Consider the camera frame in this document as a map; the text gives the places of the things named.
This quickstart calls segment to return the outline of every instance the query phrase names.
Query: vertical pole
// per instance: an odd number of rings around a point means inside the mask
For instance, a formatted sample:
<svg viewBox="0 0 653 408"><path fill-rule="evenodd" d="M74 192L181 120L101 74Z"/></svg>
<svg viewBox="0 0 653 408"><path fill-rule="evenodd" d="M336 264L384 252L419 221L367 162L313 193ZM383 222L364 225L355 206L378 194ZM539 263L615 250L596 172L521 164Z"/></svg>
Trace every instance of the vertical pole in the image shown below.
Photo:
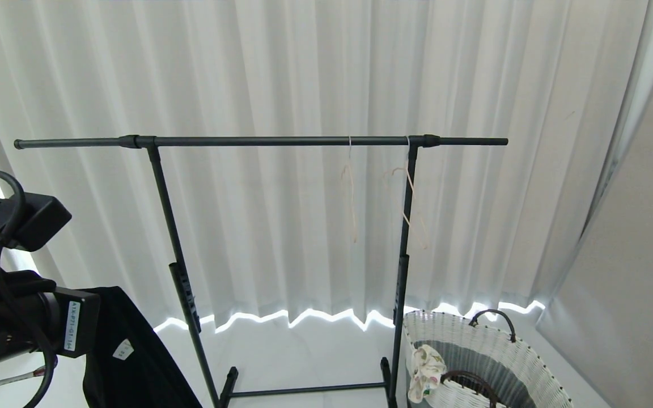
<svg viewBox="0 0 653 408"><path fill-rule="evenodd" d="M160 152L155 145L148 146L148 156L150 156L150 164L152 165L152 172L155 175L155 183L158 186L158 195L160 196L160 204L163 206L163 214L166 216L166 225L168 226L168 234L171 236L171 244L173 245L173 253L176 256L176 265L171 266L171 274L173 275L173 283L176 285L178 292L178 299L183 308L183 315L188 324L188 331L190 332L191 341L195 348L195 354L198 358L200 370L203 372L205 378L205 385L208 388L210 399L213 402L213 407L218 408L220 405L218 400L218 392L215 390L213 384L213 376L210 374L210 367L205 358L205 351L203 350L203 343L200 340L200 322L198 321L197 314L194 313L189 304L188 294L184 287L184 281L188 282L188 272L186 271L186 262L183 256L183 248L181 247L181 240L178 237L178 229L176 228L176 217L173 214L173 206L171 205L171 197L168 195L168 186L166 185L166 177L163 173L163 165L160 163Z"/></svg>
<svg viewBox="0 0 653 408"><path fill-rule="evenodd" d="M410 144L407 154L407 174L410 179L415 179L415 165L417 164L417 143ZM400 238L400 260L397 271L397 294L395 300L395 315L392 322L395 323L395 340L392 346L392 366L391 378L389 378L389 403L395 402L395 393L397 388L397 370L400 366L400 345L402 341L402 319L405 314L405 293L407 289L407 269L409 266L409 255L407 255L407 239L409 238L410 213L412 212L412 187L408 180L405 181L405 204L402 210L405 214L402 218L402 235Z"/></svg>

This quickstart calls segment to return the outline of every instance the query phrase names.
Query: basket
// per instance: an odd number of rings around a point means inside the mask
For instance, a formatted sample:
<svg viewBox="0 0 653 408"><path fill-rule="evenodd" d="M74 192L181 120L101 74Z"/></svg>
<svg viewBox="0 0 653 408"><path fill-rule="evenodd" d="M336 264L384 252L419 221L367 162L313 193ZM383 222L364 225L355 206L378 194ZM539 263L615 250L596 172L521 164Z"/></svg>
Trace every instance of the basket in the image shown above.
<svg viewBox="0 0 653 408"><path fill-rule="evenodd" d="M477 325L477 319L486 312L505 318L510 335L496 328ZM407 356L427 345L440 354L448 370L468 374L461 375L458 380L449 380L443 375L440 385L421 403L410 403L412 408L573 407L564 388L541 357L523 339L516 337L513 323L503 312L485 310L476 313L469 321L449 313L410 312L404 318L404 336L409 348ZM491 393L497 401L491 401Z"/></svg>

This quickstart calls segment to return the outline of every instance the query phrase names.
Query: black garment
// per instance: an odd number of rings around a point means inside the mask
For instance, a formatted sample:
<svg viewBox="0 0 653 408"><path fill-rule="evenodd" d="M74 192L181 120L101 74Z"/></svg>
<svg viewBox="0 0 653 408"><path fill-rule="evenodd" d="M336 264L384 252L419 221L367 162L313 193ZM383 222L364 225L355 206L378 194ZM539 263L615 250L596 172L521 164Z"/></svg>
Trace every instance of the black garment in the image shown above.
<svg viewBox="0 0 653 408"><path fill-rule="evenodd" d="M168 349L119 287L83 289L101 298L94 350L83 390L90 408L201 408ZM128 339L133 352L113 356Z"/></svg>

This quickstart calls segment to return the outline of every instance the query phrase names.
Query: clothes rack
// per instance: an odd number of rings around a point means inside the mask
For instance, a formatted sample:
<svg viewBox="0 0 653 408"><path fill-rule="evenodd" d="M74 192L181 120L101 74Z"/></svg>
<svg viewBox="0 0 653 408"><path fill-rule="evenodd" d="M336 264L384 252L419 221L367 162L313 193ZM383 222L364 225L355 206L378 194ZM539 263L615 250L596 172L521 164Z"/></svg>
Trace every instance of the clothes rack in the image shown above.
<svg viewBox="0 0 653 408"><path fill-rule="evenodd" d="M20 140L14 142L16 149L34 149L44 147L124 147L128 149L145 149L148 152L152 166L155 183L158 187L160 204L166 217L168 234L176 261L169 265L173 283L178 292L179 301L188 325L191 341L195 348L198 363L205 379L210 399L214 408L228 408L233 398L261 397L290 393L333 392L334 390L358 390L365 388L384 388L389 408L397 408L396 387L397 370L399 368L400 343L402 340L402 318L404 317L405 293L407 272L409 268L409 254L407 254L407 239L409 237L409 219L412 211L412 188L408 181L405 182L404 218L402 219L402 233L400 252L397 263L397 284L395 295L395 308L392 323L395 325L395 335L392 344L392 364L387 357L379 362L381 381L364 382L358 384L327 385L306 388L282 388L277 390L254 390L253 392L236 392L234 390L238 379L238 369L231 367L226 376L226 382L219 395L213 382L205 350L200 339L200 320L190 280L186 268L183 248L178 236L176 219L173 206L168 194L168 186L160 162L161 147L223 147L223 146L409 146L407 174L414 180L415 166L417 165L417 152L420 147L437 147L446 145L461 146L505 146L505 138L468 138L468 137L438 137L431 134L421 136L401 137L156 137L127 135L113 138L93 139L42 139Z"/></svg>

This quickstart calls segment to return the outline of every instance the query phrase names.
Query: label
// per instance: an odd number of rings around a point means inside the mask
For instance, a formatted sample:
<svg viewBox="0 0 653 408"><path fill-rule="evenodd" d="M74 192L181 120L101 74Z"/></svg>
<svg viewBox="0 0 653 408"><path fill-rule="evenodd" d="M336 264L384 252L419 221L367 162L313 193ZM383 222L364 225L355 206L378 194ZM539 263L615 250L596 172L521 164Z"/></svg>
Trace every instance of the label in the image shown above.
<svg viewBox="0 0 653 408"><path fill-rule="evenodd" d="M75 351L77 346L77 327L80 323L80 302L70 302L67 308L67 325L65 327L65 350Z"/></svg>
<svg viewBox="0 0 653 408"><path fill-rule="evenodd" d="M134 351L132 344L130 344L130 341L128 339L125 339L120 343L119 346L115 349L115 353L112 354L113 357L116 359L120 359L122 361L125 361L130 354L132 354Z"/></svg>

